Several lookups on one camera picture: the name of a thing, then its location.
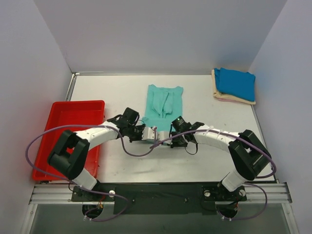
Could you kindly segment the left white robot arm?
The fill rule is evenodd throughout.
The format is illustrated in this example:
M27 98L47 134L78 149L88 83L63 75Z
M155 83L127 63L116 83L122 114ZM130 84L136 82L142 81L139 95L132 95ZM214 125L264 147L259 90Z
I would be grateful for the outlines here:
M130 142L142 140L146 124L137 125L138 121L139 113L126 108L122 115L100 125L76 132L65 130L50 152L47 162L65 178L84 188L83 195L89 201L94 201L99 198L100 188L96 178L85 169L88 152L118 138L128 137Z

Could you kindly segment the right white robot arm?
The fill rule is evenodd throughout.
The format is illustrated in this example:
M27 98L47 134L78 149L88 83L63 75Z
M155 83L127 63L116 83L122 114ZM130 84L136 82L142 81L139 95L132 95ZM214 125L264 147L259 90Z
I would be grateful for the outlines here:
M220 181L217 188L222 199L231 198L245 182L267 178L276 172L270 153L251 130L227 132L202 122L191 124L181 116L171 123L171 127L174 128L170 131L174 146L186 147L191 142L196 146L209 145L231 155L235 169Z

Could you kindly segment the teal t shirt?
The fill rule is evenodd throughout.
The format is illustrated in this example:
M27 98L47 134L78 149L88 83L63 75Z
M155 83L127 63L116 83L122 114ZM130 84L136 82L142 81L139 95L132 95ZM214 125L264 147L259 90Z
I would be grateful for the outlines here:
M165 88L149 85L143 123L147 127L157 127L157 132L170 132L172 122L182 116L182 94L180 86Z

